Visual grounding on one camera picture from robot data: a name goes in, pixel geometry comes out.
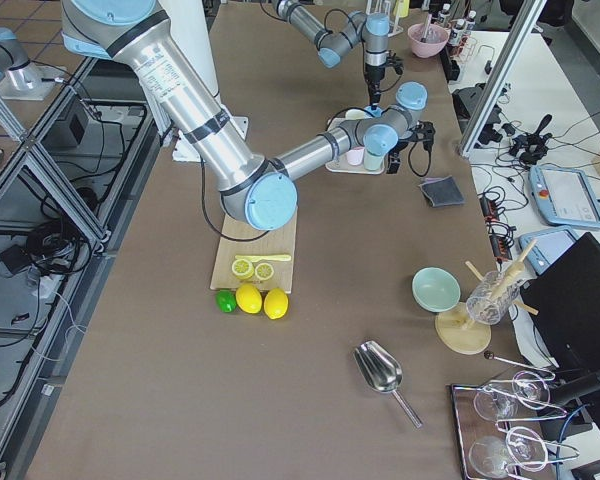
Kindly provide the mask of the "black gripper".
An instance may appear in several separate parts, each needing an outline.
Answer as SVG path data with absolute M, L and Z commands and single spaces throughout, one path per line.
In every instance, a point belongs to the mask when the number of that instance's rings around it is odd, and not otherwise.
M 381 82 L 385 77 L 384 65 L 364 65 L 364 79 L 369 88 L 369 106 L 376 109 L 381 99 Z
M 398 173 L 401 166 L 400 154 L 405 148 L 409 146 L 409 144 L 410 141 L 408 140 L 399 140 L 397 144 L 388 152 L 386 169 L 386 173 L 388 175 Z

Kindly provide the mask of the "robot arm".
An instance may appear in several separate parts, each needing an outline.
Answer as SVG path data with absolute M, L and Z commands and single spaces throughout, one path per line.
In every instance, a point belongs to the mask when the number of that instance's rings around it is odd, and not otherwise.
M 278 158 L 250 150 L 231 116 L 172 37 L 171 18 L 158 1 L 64 1 L 65 47 L 129 66 L 186 140 L 215 172 L 224 211 L 261 231 L 293 217 L 295 180 L 362 147 L 384 157 L 411 137 L 427 103 L 417 82 L 402 84 L 395 104 L 371 118 L 344 120 Z
M 385 13 L 346 13 L 345 26 L 329 29 L 299 1 L 274 1 L 278 17 L 293 25 L 316 47 L 327 68 L 335 68 L 357 45 L 363 46 L 363 76 L 369 96 L 369 109 L 380 114 L 381 82 L 389 66 L 389 16 Z

